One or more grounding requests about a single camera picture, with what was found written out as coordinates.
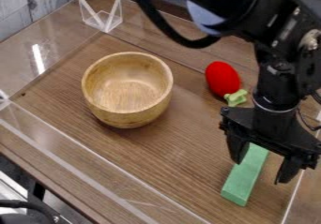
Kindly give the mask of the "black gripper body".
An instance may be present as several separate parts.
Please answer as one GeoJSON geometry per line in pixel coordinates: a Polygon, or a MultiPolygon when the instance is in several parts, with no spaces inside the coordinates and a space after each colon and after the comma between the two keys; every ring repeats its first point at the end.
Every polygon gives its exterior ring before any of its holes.
{"type": "Polygon", "coordinates": [[[321,141],[301,126],[296,117],[300,100],[289,103],[268,102],[257,97],[253,107],[224,107],[220,128],[229,133],[250,136],[250,142],[284,157],[303,157],[301,169],[317,166],[321,141]]]}

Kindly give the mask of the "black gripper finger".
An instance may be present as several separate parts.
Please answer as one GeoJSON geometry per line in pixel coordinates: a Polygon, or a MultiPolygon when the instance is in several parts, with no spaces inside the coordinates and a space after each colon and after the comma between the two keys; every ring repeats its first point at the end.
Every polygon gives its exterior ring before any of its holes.
{"type": "Polygon", "coordinates": [[[241,133],[229,133],[228,147],[230,151],[230,159],[236,164],[241,164],[250,148],[250,136],[241,133]]]}
{"type": "Polygon", "coordinates": [[[275,183],[276,184],[287,184],[293,177],[299,174],[304,163],[303,157],[291,156],[285,157],[281,167],[279,169],[275,183]]]}

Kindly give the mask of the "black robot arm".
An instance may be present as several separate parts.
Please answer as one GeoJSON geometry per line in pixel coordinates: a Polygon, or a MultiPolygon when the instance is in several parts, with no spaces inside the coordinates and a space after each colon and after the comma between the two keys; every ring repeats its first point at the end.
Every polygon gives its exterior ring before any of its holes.
{"type": "Polygon", "coordinates": [[[176,31],[152,0],[135,0],[150,21],[178,44],[202,49],[222,37],[253,44],[259,81],[250,108],[221,109],[230,159],[241,163],[255,143],[284,157],[276,183],[317,166],[321,141],[304,120],[300,103],[321,104],[321,1],[186,0],[193,22],[208,34],[190,40],[176,31]]]}

